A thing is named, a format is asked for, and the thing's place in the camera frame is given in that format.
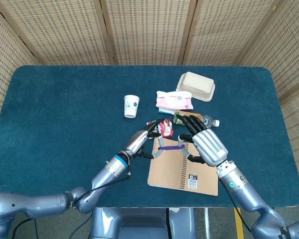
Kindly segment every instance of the white paper cup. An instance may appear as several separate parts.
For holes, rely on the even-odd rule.
[[[135,118],[138,111],[140,98],[138,96],[127,95],[124,97],[124,116],[126,118]]]

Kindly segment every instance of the container lid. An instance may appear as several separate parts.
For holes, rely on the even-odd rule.
[[[215,127],[218,127],[219,126],[219,120],[215,120]]]
[[[189,91],[192,93],[192,97],[207,102],[213,97],[215,84],[212,79],[186,72],[181,75],[176,90]]]

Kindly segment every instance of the table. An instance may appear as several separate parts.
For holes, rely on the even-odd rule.
[[[84,186],[158,113],[156,91],[180,76],[215,81],[212,101],[194,112],[220,120],[214,132],[250,183],[272,207],[299,204],[299,176],[271,74],[259,67],[23,66],[14,73],[0,115],[0,191],[47,195]],[[124,95],[140,97],[135,119]],[[187,132],[174,126],[174,139]],[[150,152],[152,141],[146,143]],[[150,160],[132,162],[132,178],[111,186],[99,207],[231,207],[219,196],[147,185]]]

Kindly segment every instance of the black cable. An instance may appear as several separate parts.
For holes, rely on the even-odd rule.
[[[23,224],[23,223],[26,223],[28,221],[31,221],[33,219],[25,219],[23,220],[22,222],[20,222],[13,230],[13,233],[12,233],[12,238],[11,239],[14,239],[15,238],[15,234],[16,234],[16,230],[18,230],[18,228]]]
[[[235,207],[235,209],[236,209],[236,212],[238,213],[238,215],[239,215],[241,221],[243,222],[244,226],[245,226],[246,229],[251,233],[250,228],[247,226],[246,222],[244,221],[243,217],[241,216],[240,212],[238,211],[238,208],[237,208],[237,206],[236,206],[236,204],[235,204],[235,202],[234,202],[232,196],[231,196],[230,193],[228,192],[228,190],[227,190],[225,184],[224,184],[223,181],[221,181],[220,179],[219,179],[219,181],[220,181],[221,185],[223,185],[224,189],[226,190],[226,193],[227,193],[227,195],[229,196],[230,201],[233,203],[233,205],[234,205],[234,207]]]
[[[71,238],[73,237],[73,235],[74,235],[74,234],[75,234],[81,227],[83,227],[83,226],[84,226],[84,225],[91,219],[92,215],[93,215],[93,212],[91,213],[91,215],[88,217],[87,220],[85,220],[80,226],[78,226],[78,227],[71,233],[69,239],[71,239]]]
[[[169,223],[169,208],[166,208],[166,226],[167,226],[168,239],[172,239],[173,237],[171,235],[171,229]]]
[[[36,235],[36,239],[39,239],[38,226],[37,226],[37,224],[36,224],[36,219],[34,219],[34,227],[35,227],[35,235]]]
[[[104,185],[102,185],[100,187],[93,188],[93,189],[87,191],[86,193],[83,193],[77,200],[75,200],[74,205],[76,205],[77,202],[80,201],[84,196],[86,196],[86,195],[94,192],[95,190],[98,190],[100,188],[104,188],[104,187],[110,186],[110,185],[118,183],[118,182],[123,182],[123,181],[129,180],[130,178],[131,178],[131,167],[130,167],[130,164],[129,164],[128,165],[128,175],[125,178],[122,178],[120,180],[116,180],[116,181],[113,181],[113,182],[106,183],[106,184],[104,184]]]

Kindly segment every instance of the brown notebook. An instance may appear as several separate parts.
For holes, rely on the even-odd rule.
[[[176,141],[163,139],[165,146],[177,145]],[[158,140],[154,140],[153,153],[158,151]],[[198,156],[194,144],[185,143],[185,148]],[[150,186],[183,190],[208,195],[218,195],[218,176],[215,167],[193,163],[184,157],[181,150],[164,150],[150,161],[148,184]]]

